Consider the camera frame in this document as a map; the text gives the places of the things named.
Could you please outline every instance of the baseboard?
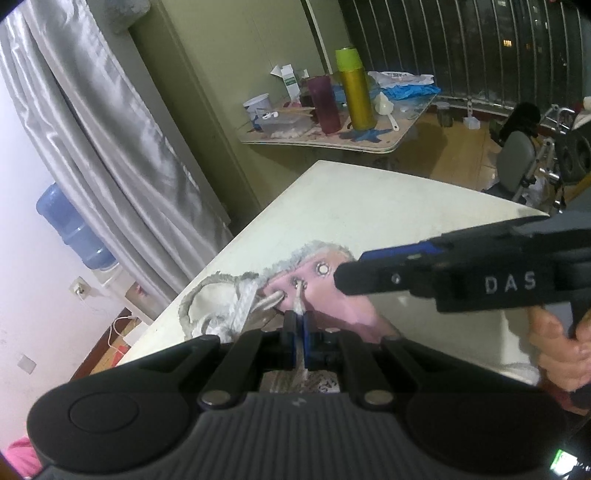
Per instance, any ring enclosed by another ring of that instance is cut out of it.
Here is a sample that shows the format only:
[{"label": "baseboard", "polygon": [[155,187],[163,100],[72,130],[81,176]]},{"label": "baseboard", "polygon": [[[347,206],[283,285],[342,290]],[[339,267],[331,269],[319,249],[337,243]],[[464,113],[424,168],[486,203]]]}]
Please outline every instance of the baseboard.
[{"label": "baseboard", "polygon": [[[119,314],[119,317],[129,317],[131,312],[128,309],[123,309]],[[117,329],[122,332],[125,330],[125,327],[129,325],[132,319],[122,318],[117,323]],[[99,341],[96,342],[96,345],[92,348],[86,359],[82,362],[82,364],[78,367],[78,370],[72,375],[71,380],[77,380],[79,378],[87,377],[92,372],[93,368],[96,367],[101,358],[103,358],[104,354],[107,353],[109,350],[109,331],[107,329],[103,335],[100,337]],[[119,335],[114,331],[111,332],[111,344],[117,340]]]}]

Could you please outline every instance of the satin curtain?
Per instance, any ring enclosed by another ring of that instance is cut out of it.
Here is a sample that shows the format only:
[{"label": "satin curtain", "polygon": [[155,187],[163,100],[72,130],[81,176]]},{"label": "satin curtain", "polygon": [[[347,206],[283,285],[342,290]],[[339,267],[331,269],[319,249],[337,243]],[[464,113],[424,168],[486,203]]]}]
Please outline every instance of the satin curtain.
[{"label": "satin curtain", "polygon": [[58,185],[129,273],[168,305],[231,235],[85,1],[23,4],[0,25],[0,69]]}]

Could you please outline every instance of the green thermos lid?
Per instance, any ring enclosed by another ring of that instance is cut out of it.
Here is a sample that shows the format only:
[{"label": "green thermos lid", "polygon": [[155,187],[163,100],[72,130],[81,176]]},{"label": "green thermos lid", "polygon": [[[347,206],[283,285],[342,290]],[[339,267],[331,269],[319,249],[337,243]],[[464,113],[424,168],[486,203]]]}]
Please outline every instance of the green thermos lid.
[{"label": "green thermos lid", "polygon": [[359,70],[363,68],[361,58],[357,48],[347,47],[341,48],[336,52],[336,64],[340,72],[350,72],[351,70]]}]

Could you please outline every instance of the white spoon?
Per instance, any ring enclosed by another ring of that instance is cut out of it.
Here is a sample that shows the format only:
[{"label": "white spoon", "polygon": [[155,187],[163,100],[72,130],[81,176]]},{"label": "white spoon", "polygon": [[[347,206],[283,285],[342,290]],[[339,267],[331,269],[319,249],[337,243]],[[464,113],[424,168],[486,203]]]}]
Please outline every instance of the white spoon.
[{"label": "white spoon", "polygon": [[392,124],[392,130],[398,132],[400,127],[396,122],[396,119],[392,116],[392,112],[394,111],[394,104],[388,100],[388,97],[384,95],[383,92],[380,92],[378,96],[374,99],[374,106],[375,111],[380,115],[388,115],[390,119],[390,123]]}]

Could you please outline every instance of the white letter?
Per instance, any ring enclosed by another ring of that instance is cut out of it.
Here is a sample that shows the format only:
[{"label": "white letter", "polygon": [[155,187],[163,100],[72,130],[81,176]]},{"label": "white letter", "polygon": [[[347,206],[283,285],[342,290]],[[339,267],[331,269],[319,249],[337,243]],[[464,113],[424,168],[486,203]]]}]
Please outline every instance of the white letter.
[{"label": "white letter", "polygon": [[533,290],[535,288],[535,272],[525,272],[525,289]]},{"label": "white letter", "polygon": [[490,295],[490,294],[496,292],[496,289],[497,289],[496,278],[495,277],[486,277],[484,279],[484,286],[486,288],[487,295]]},{"label": "white letter", "polygon": [[511,274],[509,274],[509,278],[507,278],[507,285],[505,286],[505,293],[507,293],[510,288],[517,291],[517,284],[515,283],[515,279],[513,278],[513,275],[511,275]]}]

